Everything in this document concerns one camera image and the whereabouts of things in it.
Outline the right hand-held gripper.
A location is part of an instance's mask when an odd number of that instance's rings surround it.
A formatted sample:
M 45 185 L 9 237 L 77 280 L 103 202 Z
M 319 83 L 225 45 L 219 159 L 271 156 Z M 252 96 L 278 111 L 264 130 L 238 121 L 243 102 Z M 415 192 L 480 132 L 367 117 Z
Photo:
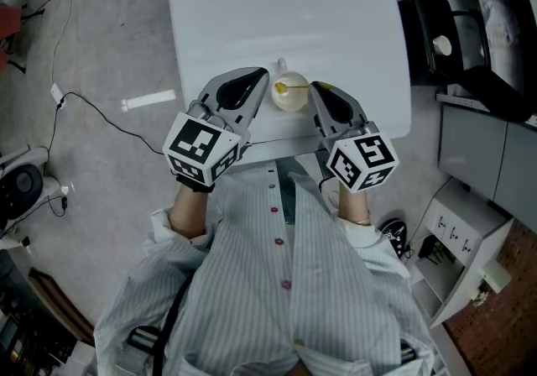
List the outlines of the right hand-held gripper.
M 310 95 L 314 122 L 322 134 L 316 151 L 322 178 L 338 179 L 352 194 L 383 184 L 399 165 L 390 139 L 345 91 L 312 81 Z

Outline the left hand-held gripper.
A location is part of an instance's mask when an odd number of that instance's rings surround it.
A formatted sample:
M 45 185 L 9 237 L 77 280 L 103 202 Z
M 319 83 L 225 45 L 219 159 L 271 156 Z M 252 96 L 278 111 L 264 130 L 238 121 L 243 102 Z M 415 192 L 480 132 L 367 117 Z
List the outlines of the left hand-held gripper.
M 243 67 L 212 78 L 187 112 L 180 112 L 164 141 L 173 174 L 197 185 L 213 185 L 242 158 L 269 87 L 263 67 Z

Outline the small gold spoon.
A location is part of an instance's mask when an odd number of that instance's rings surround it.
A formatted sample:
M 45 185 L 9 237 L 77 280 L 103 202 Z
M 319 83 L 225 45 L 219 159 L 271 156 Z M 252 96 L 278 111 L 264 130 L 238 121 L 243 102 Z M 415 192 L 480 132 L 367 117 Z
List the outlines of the small gold spoon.
M 274 86 L 275 86 L 276 92 L 279 93 L 279 94 L 285 94 L 286 92 L 289 92 L 290 90 L 299 90 L 299 89 L 308 89 L 308 88 L 310 88 L 310 85 L 295 85 L 295 86 L 291 86 L 291 85 L 287 85 L 287 84 L 283 83 L 282 81 L 277 81 L 274 84 Z M 324 82 L 318 82 L 318 83 L 314 84 L 313 87 L 316 88 L 316 89 L 324 89 L 324 90 L 328 90 L 328 91 L 331 91 L 333 89 L 332 85 L 324 83 Z

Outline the person's right forearm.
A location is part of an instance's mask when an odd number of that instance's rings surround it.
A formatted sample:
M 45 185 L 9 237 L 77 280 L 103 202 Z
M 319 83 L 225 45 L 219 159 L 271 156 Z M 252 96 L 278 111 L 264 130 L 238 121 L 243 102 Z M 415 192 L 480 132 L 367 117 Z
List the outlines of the person's right forearm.
M 351 193 L 344 185 L 340 185 L 337 215 L 343 221 L 360 226 L 369 226 L 371 218 L 367 192 Z

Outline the person's left forearm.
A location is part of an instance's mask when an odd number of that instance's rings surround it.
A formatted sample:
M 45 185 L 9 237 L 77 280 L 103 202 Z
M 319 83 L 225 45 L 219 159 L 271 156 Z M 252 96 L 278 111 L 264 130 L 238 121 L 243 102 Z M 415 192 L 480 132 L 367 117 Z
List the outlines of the person's left forearm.
M 206 230 L 207 202 L 208 194 L 182 185 L 169 210 L 171 229 L 189 240 L 202 236 Z

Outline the black office chair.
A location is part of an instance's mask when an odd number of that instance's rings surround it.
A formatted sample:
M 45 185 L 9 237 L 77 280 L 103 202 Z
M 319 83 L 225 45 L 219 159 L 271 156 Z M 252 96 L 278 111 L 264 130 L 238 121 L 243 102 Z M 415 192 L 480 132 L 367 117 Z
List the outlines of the black office chair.
M 494 116 L 511 123 L 524 123 L 533 113 L 523 94 L 516 91 L 492 69 L 492 57 L 485 23 L 475 9 L 454 11 L 447 0 L 397 0 L 401 17 L 410 84 L 413 86 L 461 86 Z M 478 28 L 483 63 L 466 69 L 455 18 L 472 18 Z M 437 55 L 432 40 L 445 35 L 449 56 Z

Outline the white round container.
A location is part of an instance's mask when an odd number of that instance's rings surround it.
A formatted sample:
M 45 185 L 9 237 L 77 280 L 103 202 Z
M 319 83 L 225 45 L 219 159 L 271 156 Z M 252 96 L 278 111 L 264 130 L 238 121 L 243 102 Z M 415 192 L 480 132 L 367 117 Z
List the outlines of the white round container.
M 445 36 L 440 35 L 432 40 L 434 51 L 437 55 L 449 56 L 452 52 L 451 41 Z

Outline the black patterned shoe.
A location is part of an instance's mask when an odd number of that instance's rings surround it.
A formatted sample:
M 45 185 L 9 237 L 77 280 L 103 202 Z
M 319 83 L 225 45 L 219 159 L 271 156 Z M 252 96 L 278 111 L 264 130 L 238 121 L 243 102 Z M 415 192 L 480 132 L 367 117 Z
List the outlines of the black patterned shoe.
M 407 226 L 399 218 L 388 219 L 381 227 L 380 232 L 390 241 L 395 253 L 401 259 L 407 247 Z

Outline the small white open cabinet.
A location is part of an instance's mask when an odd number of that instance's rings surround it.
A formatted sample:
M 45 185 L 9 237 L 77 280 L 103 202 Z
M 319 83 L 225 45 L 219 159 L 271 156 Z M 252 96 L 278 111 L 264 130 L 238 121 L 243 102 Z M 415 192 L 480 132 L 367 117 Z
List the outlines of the small white open cabinet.
M 513 226 L 513 220 L 449 182 L 425 213 L 425 236 L 413 247 L 408 260 L 412 293 L 429 328 L 440 325 L 477 298 L 486 282 L 481 268 L 496 259 Z M 437 237 L 429 258 L 418 258 L 422 241 Z

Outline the pale striped button shirt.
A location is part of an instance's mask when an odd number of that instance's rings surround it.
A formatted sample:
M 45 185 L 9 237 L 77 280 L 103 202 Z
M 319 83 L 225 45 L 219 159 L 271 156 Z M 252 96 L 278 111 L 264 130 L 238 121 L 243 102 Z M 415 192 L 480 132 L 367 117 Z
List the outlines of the pale striped button shirt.
M 230 169 L 187 239 L 155 211 L 94 331 L 99 376 L 430 376 L 409 271 L 293 159 Z

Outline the white power strip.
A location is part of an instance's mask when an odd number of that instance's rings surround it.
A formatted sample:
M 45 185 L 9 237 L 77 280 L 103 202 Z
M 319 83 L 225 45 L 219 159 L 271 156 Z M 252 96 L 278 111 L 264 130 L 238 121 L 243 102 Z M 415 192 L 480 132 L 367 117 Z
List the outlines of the white power strip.
M 56 109 L 60 110 L 65 105 L 65 95 L 58 84 L 52 84 L 50 88 L 50 94 L 55 101 Z

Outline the white plastic bag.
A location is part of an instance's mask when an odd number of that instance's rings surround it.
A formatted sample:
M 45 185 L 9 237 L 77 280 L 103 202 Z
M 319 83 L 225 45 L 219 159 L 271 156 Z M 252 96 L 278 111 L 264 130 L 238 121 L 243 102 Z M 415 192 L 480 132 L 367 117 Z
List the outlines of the white plastic bag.
M 507 49 L 519 42 L 519 21 L 509 0 L 479 0 L 490 48 Z

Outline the pale box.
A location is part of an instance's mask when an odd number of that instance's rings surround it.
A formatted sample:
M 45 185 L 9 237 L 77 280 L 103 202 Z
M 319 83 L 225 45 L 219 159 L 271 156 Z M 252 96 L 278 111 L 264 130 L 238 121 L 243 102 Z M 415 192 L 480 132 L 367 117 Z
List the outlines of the pale box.
M 510 273 L 493 258 L 482 266 L 481 276 L 496 294 L 499 294 L 512 279 Z

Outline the white device with black disc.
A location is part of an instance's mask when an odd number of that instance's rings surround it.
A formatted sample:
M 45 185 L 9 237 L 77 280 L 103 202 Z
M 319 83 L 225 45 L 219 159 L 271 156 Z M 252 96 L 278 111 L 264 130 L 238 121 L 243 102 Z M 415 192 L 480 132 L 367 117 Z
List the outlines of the white device with black disc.
M 42 199 L 45 148 L 29 146 L 0 156 L 0 239 Z

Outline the red folding chair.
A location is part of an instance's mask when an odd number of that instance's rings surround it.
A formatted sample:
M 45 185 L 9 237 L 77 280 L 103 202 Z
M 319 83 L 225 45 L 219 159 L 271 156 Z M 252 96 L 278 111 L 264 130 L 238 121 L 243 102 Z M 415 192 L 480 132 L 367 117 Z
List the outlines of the red folding chair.
M 9 65 L 15 67 L 23 74 L 26 68 L 10 59 L 10 43 L 22 27 L 22 8 L 8 6 L 0 3 L 0 72 Z

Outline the brown wooden board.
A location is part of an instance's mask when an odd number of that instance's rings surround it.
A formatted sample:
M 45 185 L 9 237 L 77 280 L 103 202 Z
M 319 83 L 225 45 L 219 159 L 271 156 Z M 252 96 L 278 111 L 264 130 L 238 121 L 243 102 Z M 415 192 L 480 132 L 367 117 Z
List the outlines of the brown wooden board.
M 31 268 L 27 281 L 43 305 L 78 341 L 90 346 L 94 343 L 94 326 L 76 308 L 49 274 Z

